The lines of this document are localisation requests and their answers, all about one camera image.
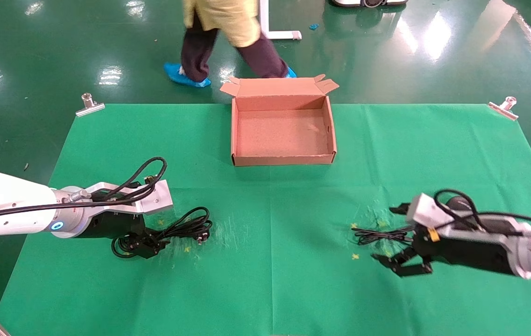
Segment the shiny floor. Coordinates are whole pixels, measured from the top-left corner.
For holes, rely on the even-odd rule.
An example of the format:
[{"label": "shiny floor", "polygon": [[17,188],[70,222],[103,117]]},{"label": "shiny floor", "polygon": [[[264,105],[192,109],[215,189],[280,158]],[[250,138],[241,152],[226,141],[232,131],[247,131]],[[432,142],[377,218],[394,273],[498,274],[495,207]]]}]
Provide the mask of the shiny floor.
[{"label": "shiny floor", "polygon": [[[278,51],[299,76],[327,74],[340,84],[332,102],[515,96],[531,145],[531,0],[410,0],[392,10],[271,0],[270,7],[272,30],[303,36],[277,41]],[[163,74],[163,62],[178,59],[181,12],[180,0],[0,1],[0,172],[47,183],[84,92],[107,103],[229,102],[221,83],[253,74],[223,36],[210,62],[212,88],[180,87]],[[0,298],[23,239],[0,238]]]}]

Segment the green mat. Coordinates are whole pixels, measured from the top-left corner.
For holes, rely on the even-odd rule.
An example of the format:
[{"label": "green mat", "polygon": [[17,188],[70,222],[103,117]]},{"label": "green mat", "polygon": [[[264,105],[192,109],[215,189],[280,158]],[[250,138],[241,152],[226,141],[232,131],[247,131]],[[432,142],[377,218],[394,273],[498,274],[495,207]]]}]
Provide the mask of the green mat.
[{"label": "green mat", "polygon": [[0,304],[13,336],[531,335],[531,280],[443,264],[401,279],[349,232],[400,226],[388,206],[446,187],[531,215],[518,123],[485,105],[333,105],[331,166],[234,168],[229,109],[107,105],[76,119],[52,187],[120,183],[161,155],[175,210],[149,222],[207,206],[212,237],[122,260],[107,239],[28,236]]}]

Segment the power cord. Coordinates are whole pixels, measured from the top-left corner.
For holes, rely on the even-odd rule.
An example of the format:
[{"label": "power cord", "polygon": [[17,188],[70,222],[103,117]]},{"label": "power cord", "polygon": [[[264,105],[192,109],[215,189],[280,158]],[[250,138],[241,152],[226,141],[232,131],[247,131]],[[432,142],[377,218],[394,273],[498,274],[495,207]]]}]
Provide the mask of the power cord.
[{"label": "power cord", "polygon": [[[441,204],[441,202],[439,202],[439,196],[442,195],[442,194],[446,194],[446,193],[457,194],[457,195],[461,196],[462,198],[464,198],[468,202],[468,205],[470,206],[472,213],[470,215],[466,215],[466,216],[460,217],[460,216],[456,215],[450,208],[448,208],[444,204]],[[436,194],[433,196],[433,199],[436,202],[436,205],[440,209],[442,209],[443,212],[445,212],[446,214],[448,214],[448,215],[450,215],[451,217],[454,218],[453,221],[451,221],[449,223],[446,223],[446,224],[442,224],[442,225],[436,227],[436,229],[445,227],[447,225],[454,224],[456,222],[463,223],[463,224],[466,224],[466,225],[471,225],[471,223],[469,223],[467,221],[467,219],[473,218],[479,227],[481,227],[481,228],[483,228],[484,230],[487,231],[487,228],[483,225],[483,223],[481,223],[481,220],[479,219],[479,217],[482,216],[482,215],[513,217],[513,218],[516,218],[516,219],[522,219],[524,221],[530,221],[531,222],[531,217],[530,216],[519,215],[517,213],[497,212],[497,211],[479,212],[479,211],[477,211],[475,203],[473,202],[473,200],[468,195],[466,195],[462,191],[455,190],[455,189],[441,189],[438,192],[436,192]]]},{"label": "power cord", "polygon": [[[161,161],[162,167],[159,170],[159,173],[155,175],[154,178],[151,178],[149,183],[145,185],[143,188],[133,191],[130,194],[127,194],[126,196],[117,196],[114,197],[115,199],[110,200],[103,200],[107,195],[114,196],[117,194],[120,190],[124,189],[130,183],[133,182],[135,178],[139,176],[139,174],[152,162],[154,161]],[[102,196],[102,200],[99,201],[92,201],[92,202],[83,202],[83,203],[60,203],[60,204],[44,204],[44,205],[35,205],[35,206],[24,206],[20,208],[10,208],[10,209],[3,209],[0,210],[0,216],[3,215],[11,215],[13,213],[22,213],[22,212],[31,212],[31,211],[39,211],[39,210],[50,210],[50,209],[70,209],[70,208],[93,208],[95,206],[114,206],[114,205],[121,205],[121,204],[131,204],[134,202],[137,202],[139,200],[142,200],[143,198],[146,198],[149,196],[155,189],[155,184],[159,181],[159,179],[162,178],[163,174],[165,173],[165,170],[167,168],[168,164],[165,161],[163,157],[154,157],[152,159],[147,160],[143,165],[139,167],[137,172],[131,176],[125,183],[118,186],[116,189],[110,190],[106,195]]]},{"label": "power cord", "polygon": [[[190,215],[197,211],[204,211],[205,215],[189,219]],[[126,235],[112,240],[112,253],[118,258],[135,257],[135,246],[140,240],[150,240],[153,245],[163,249],[170,243],[169,238],[193,238],[199,245],[210,237],[212,221],[209,219],[209,210],[203,206],[192,209],[185,213],[180,219],[172,223],[165,230],[153,230],[146,228],[142,237]]]},{"label": "power cord", "polygon": [[362,228],[352,228],[352,230],[356,232],[354,235],[358,238],[358,245],[368,245],[370,243],[382,239],[394,240],[395,242],[399,242],[404,245],[410,245],[409,243],[413,240],[412,238],[407,237],[406,235],[409,234],[409,232],[411,232],[412,230],[414,230],[414,228],[415,227],[409,225],[407,227],[399,228],[398,230],[388,232],[365,230]]}]

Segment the white metal stand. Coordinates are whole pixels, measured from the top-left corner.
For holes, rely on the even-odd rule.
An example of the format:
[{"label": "white metal stand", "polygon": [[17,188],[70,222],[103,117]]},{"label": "white metal stand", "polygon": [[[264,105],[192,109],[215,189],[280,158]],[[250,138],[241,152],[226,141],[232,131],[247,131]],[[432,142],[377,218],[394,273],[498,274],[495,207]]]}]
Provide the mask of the white metal stand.
[{"label": "white metal stand", "polygon": [[302,35],[298,30],[287,30],[286,32],[269,31],[269,0],[259,1],[259,21],[261,31],[270,40],[301,40]]}]

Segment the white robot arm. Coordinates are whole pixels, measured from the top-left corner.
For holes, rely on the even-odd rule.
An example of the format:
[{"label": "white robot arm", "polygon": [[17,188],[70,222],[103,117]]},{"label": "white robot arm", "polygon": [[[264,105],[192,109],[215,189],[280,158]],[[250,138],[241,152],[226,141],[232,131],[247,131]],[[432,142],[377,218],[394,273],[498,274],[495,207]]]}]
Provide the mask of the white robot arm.
[{"label": "white robot arm", "polygon": [[[144,185],[134,182],[153,161],[163,164],[159,174],[145,178]],[[112,238],[112,250],[120,239],[120,247],[131,255],[152,257],[167,242],[154,238],[151,233],[157,231],[145,227],[142,215],[173,208],[167,182],[160,180],[166,166],[163,158],[155,157],[120,186],[99,182],[86,189],[50,189],[0,174],[0,235],[49,231],[59,238]],[[204,226],[210,226],[208,213],[199,219],[199,234],[204,233],[203,229],[208,232],[209,227]],[[207,236],[196,239],[201,242]]]}]

